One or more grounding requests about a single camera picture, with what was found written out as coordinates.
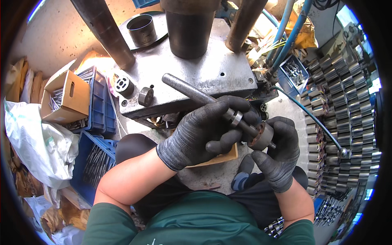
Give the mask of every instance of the person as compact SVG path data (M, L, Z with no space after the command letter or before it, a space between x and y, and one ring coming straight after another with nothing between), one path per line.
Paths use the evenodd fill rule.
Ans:
M313 202L305 190L307 177L296 168L298 136L290 119L266 121L274 128L276 148L267 154L252 152L262 173L240 178L243 184L235 178L239 191L193 191L176 176L248 137L222 119L229 107L243 112L249 124L257 118L245 99L223 96L185 115L173 135L159 144L142 134L123 137L116 148L117 165L96 190L82 244L314 244ZM239 174L249 174L241 172L241 165ZM139 233L130 205L146 224ZM281 236L264 233L281 216Z

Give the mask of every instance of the metal plate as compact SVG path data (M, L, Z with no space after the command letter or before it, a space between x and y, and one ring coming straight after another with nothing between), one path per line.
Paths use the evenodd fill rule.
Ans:
M143 15L143 14L152 15L152 21L154 22L154 27L155 27L155 32L156 32L156 41L155 42L160 41L160 40L167 37L167 24L166 24L165 13L159 12L159 11L149 11L149 12L134 15L131 18L129 18L128 20L124 21L124 23L122 23L118 27L120 29L121 34L123 35L123 37L125 39L125 42L128 44L129 49L134 52L138 51L138 49L145 49L145 48L140 48L140 47L135 46L135 44L133 43L133 40L131 38L131 35L128 32L127 24L131 19L138 17L140 15Z
M245 54L234 54L225 46L229 26L222 19L214 19L206 53L194 60L184 60L170 51L169 40L136 53L134 67L118 74L128 75L135 85L134 97L119 97L120 112L131 119L179 111L193 110L200 105L162 82L165 73L183 79L203 92L219 97L232 94L245 97L257 88L256 79ZM154 86L154 100L149 107L138 103L143 87Z

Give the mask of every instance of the gloved hand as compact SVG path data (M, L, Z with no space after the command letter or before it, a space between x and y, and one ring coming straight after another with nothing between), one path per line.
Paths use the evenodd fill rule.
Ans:
M299 157L298 134L294 122L288 118L277 116L265 122L274 128L272 141L276 149L268 148L267 154L253 151L252 158L272 189L285 192L292 184L292 172Z
M250 104L244 98L222 96L218 102L202 106L185 115L173 135L156 146L161 160L172 170L180 171L186 166L211 160L219 154L228 153L232 145L242 137L242 130L231 128L222 118L232 108L243 113L249 124L257 121Z

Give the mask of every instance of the foot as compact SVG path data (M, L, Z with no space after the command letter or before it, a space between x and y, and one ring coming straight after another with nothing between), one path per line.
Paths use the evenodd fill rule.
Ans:
M241 161L238 171L233 181L231 182L231 189L234 191L243 190L245 181L252 173L254 167L254 161L251 154L247 154Z

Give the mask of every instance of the pipe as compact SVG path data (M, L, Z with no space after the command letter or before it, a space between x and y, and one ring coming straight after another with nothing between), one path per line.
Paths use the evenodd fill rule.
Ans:
M241 52L241 47L248 38L249 32L259 18L268 0L241 1L240 7L231 25L226 39L226 47L234 53Z
M301 105L301 103L299 103L296 99L291 97L288 93L283 91L283 89L281 89L277 86L273 86L271 89L279 90L284 95L286 95L290 100L292 100L295 104L297 104L302 110L304 110L323 129L323 132L325 132L328 135L328 137L332 140L332 142L336 145L336 147L338 148L338 150L340 152L340 156L343 158L347 156L347 149L342 147L338 143L338 141L332 136L331 132L329 132L329 130L312 113L310 113L303 105Z
M76 11L117 65L130 69L135 57L118 29L105 0L71 0Z
M285 11L282 16L282 20L280 21L280 24L279 24L278 32L276 33L276 36L274 39L274 43L277 43L278 41L280 41L282 39L283 33L285 33L287 23L290 19L290 15L291 15L291 11L293 10L293 6L294 6L294 0L288 0L286 3ZM269 51L269 53L267 55L267 59L265 61L267 64L269 64L271 62L271 59L274 57L274 54L275 54L275 49Z
M297 22L295 23L294 28L293 28L292 32L290 33L289 38L287 39L287 42L283 46L282 51L280 52L280 54L276 58L274 64L271 67L271 69L268 71L268 73L270 75L272 75L274 72L277 71L277 69L279 68L279 65L283 62L283 60L285 59L286 55L290 51L291 46L293 45L293 43L297 39L299 31L301 30L303 24L305 23L306 18L307 18L308 14L309 14L310 8L312 7L312 3L313 3L313 0L305 0L305 2L303 4L303 7L301 9L301 13L299 14Z

